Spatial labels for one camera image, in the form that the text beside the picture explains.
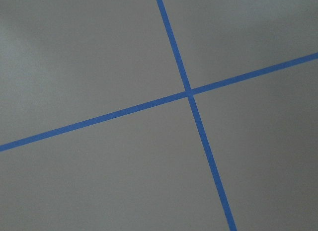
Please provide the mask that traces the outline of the brown paper table cover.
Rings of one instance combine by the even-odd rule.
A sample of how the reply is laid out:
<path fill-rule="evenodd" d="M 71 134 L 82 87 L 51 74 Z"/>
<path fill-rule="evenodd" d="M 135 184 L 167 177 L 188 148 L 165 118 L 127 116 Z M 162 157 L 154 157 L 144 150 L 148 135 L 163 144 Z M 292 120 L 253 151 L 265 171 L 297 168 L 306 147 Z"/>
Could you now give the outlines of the brown paper table cover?
<path fill-rule="evenodd" d="M 3 231 L 318 228 L 318 0 L 0 0 Z"/>

